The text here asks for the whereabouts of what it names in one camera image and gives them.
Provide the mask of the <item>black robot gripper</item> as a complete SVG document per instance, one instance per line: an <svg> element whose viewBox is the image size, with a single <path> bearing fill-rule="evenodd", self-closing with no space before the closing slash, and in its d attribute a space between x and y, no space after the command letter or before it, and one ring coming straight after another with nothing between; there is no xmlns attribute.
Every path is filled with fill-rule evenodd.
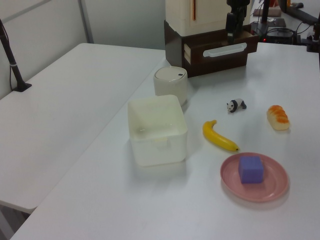
<svg viewBox="0 0 320 240"><path fill-rule="evenodd" d="M227 42L234 43L234 34L238 35L243 28L245 12L250 0L227 0L226 3L231 7L231 12L227 14L225 30L227 32Z"/></svg>

